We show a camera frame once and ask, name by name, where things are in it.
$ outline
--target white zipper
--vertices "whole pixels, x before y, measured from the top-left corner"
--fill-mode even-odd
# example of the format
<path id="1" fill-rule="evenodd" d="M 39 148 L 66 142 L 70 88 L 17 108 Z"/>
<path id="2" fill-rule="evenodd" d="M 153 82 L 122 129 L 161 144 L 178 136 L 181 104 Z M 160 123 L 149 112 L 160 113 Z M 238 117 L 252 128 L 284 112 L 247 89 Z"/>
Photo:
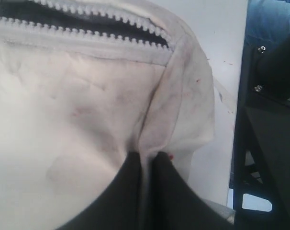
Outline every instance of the white zipper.
<path id="1" fill-rule="evenodd" d="M 0 39 L 24 45 L 59 48 L 67 51 L 80 52 L 101 58 L 125 58 L 132 61 L 166 65 L 172 54 L 171 37 L 160 27 L 153 25 L 150 20 L 141 18 L 130 12 L 102 4 L 85 4 L 71 1 L 28 0 L 56 9 L 70 11 L 79 15 L 100 15 L 101 17 L 122 20 L 131 26 L 142 28 L 151 34 L 166 40 L 168 46 L 137 41 L 128 37 L 100 34 L 90 30 L 62 28 L 53 25 L 20 21 L 18 19 L 0 17 Z"/>

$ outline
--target white bag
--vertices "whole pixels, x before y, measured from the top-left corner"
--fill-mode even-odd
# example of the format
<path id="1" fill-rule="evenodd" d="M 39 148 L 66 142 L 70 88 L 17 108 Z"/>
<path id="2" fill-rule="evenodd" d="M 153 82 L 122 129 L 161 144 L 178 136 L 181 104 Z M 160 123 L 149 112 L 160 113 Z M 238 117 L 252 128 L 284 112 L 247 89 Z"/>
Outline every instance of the white bag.
<path id="1" fill-rule="evenodd" d="M 104 191 L 129 151 L 140 153 L 145 179 L 165 151 L 187 180 L 214 126 L 211 68 L 187 25 L 147 1 L 17 4 L 113 20 L 165 45 L 0 15 L 0 230 L 66 223 Z"/>

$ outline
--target zipper teeth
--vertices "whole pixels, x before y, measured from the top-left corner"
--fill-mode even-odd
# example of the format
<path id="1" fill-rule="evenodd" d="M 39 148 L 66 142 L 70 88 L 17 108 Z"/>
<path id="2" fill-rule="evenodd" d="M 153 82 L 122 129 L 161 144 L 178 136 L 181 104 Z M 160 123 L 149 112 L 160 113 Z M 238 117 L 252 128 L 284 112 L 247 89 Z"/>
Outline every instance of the zipper teeth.
<path id="1" fill-rule="evenodd" d="M 43 6 L 48 6 L 49 8 L 56 9 L 58 11 L 71 12 L 73 14 L 78 13 L 79 15 L 94 15 L 101 17 L 113 18 L 117 21 L 122 20 L 123 23 L 129 23 L 131 26 L 136 26 L 137 28 L 142 28 L 143 31 L 148 31 L 151 34 L 160 36 L 166 40 L 169 44 L 171 42 L 171 37 L 161 28 L 151 24 L 148 20 L 137 17 L 133 14 L 127 12 L 122 12 L 112 8 L 106 7 L 93 7 L 86 5 L 77 5 L 77 4 L 60 4 L 59 2 L 53 2 L 50 0 L 28 0 Z M 165 51 L 172 51 L 170 47 L 161 44 L 156 44 L 154 42 L 150 43 L 149 41 L 136 40 L 134 38 L 122 37 L 121 35 L 115 36 L 114 34 L 108 35 L 107 33 L 93 32 L 91 30 L 83 29 L 74 29 L 74 28 L 63 28 L 57 27 L 54 25 L 47 25 L 41 23 L 28 22 L 19 19 L 0 17 L 0 25 L 10 26 L 13 28 L 24 29 L 32 32 L 46 33 L 50 35 L 61 35 L 72 38 L 83 38 L 93 41 L 103 41 L 103 42 L 112 42 L 120 44 L 130 44 L 138 46 L 140 48 L 154 48 Z"/>

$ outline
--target screw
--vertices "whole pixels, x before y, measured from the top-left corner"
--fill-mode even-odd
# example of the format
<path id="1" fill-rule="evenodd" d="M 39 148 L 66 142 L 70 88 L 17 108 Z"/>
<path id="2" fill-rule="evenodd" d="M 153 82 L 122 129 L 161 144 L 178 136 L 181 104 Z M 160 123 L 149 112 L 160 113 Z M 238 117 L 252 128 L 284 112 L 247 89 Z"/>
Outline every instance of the screw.
<path id="1" fill-rule="evenodd" d="M 263 54 L 263 53 L 265 52 L 265 50 L 266 50 L 265 46 L 261 46 L 261 47 L 258 49 L 259 53 L 261 53 L 261 54 Z"/>
<path id="2" fill-rule="evenodd" d="M 262 85 L 257 85 L 257 86 L 255 87 L 255 91 L 256 91 L 256 92 L 261 92 L 262 89 L 263 89 Z"/>

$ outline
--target white surface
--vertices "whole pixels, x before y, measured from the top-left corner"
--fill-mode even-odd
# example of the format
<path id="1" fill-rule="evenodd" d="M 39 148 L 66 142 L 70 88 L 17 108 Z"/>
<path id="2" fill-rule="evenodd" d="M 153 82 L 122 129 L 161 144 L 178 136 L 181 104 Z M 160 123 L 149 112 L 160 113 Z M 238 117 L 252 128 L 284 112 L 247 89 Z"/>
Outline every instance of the white surface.
<path id="1" fill-rule="evenodd" d="M 151 1 L 174 12 L 192 28 L 212 67 L 215 139 L 194 154 L 189 183 L 200 197 L 226 205 L 247 0 Z"/>

